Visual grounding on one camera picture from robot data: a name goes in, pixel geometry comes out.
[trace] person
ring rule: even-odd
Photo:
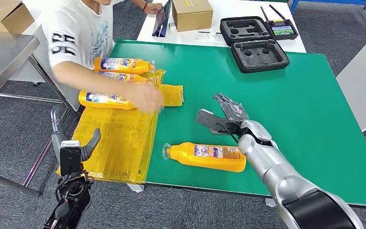
[[[113,0],[57,0],[42,24],[48,41],[50,67],[60,83],[79,90],[117,94],[146,112],[162,106],[162,94],[152,84],[127,84],[93,70],[95,57],[109,57],[113,47]],[[162,5],[132,0],[147,14]]]

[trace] robotic arm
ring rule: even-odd
[[[101,137],[100,129],[94,130],[89,143],[81,147],[79,141],[66,140],[56,108],[51,111],[51,121],[54,131],[52,146],[61,167],[61,178],[58,179],[55,189],[58,204],[44,228],[75,229],[90,203],[89,190],[94,182],[83,168],[82,162],[91,157]]]
[[[263,125],[249,120],[241,104],[221,93],[213,98],[220,104],[226,118],[202,109],[196,121],[214,134],[229,134],[235,139],[269,189],[280,217],[289,229],[364,228],[355,212],[340,197],[324,191],[295,170]]]

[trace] cardboard box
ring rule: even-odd
[[[0,32],[21,34],[33,22],[34,18],[21,1],[0,0]]]
[[[172,15],[179,32],[209,29],[213,9],[208,0],[173,0]]]

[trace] blue metal frame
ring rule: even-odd
[[[291,5],[290,11],[294,13],[295,8],[300,0],[294,0]],[[344,3],[366,6],[366,0],[302,0],[302,1],[314,1],[314,2],[326,2],[326,3]]]

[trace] table leg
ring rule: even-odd
[[[25,99],[25,100],[33,100],[33,101],[39,101],[39,102],[62,104],[61,100],[59,100],[59,99],[48,99],[48,98],[40,98],[40,97],[27,96],[27,95],[0,93],[0,97],[13,98],[13,99]]]
[[[293,1],[293,4],[291,5],[291,8],[290,8],[291,13],[295,12],[295,8],[298,5],[298,2],[299,2],[299,0],[294,0]]]
[[[132,191],[135,191],[136,193],[140,193],[144,191],[144,185],[137,185],[137,184],[127,184],[128,187],[131,188]]]
[[[61,120],[60,120],[60,125],[62,125],[62,124],[64,123],[64,120],[65,120],[65,119],[66,119],[66,117],[68,116],[69,111],[70,111],[70,109],[69,109],[69,108],[67,108],[67,109],[65,110],[65,112],[62,114],[62,117],[61,117]],[[41,153],[39,154],[39,156],[37,157],[36,162],[34,162],[34,165],[33,165],[33,167],[31,168],[31,170],[30,170],[29,174],[27,175],[26,179],[24,180],[23,185],[24,185],[25,187],[28,187],[28,186],[29,186],[29,184],[30,184],[31,180],[33,179],[34,175],[35,175],[35,174],[36,174],[36,172],[37,172],[37,169],[40,167],[41,162],[43,161],[43,159],[44,159],[45,155],[47,154],[48,149],[50,148],[51,143],[52,143],[52,138],[51,138],[51,137],[52,137],[52,134],[51,134],[51,136],[50,136],[49,140],[47,141],[47,143],[45,144],[45,146],[44,146],[44,148],[43,148],[42,152],[41,152]]]
[[[20,191],[24,194],[27,194],[29,196],[32,196],[32,197],[36,197],[39,195],[39,192],[34,190],[34,189],[31,189],[29,187],[25,187],[19,183],[16,183],[14,181],[11,181],[9,179],[6,179],[4,177],[1,177],[0,176],[0,185],[4,185],[6,187],[10,187],[12,188],[13,190],[16,190],[16,191]]]
[[[28,57],[28,60],[33,65],[33,67],[36,69],[36,71],[41,75],[41,77],[45,80],[46,83],[50,85],[50,87],[54,90],[54,92],[57,94],[57,96],[60,98],[61,102],[75,115],[76,117],[79,117],[78,113],[74,111],[72,106],[68,103],[67,99],[64,97],[64,95],[59,91],[55,83],[52,81],[52,79],[48,76],[47,72],[43,69],[41,64],[37,61],[34,54],[31,54]]]

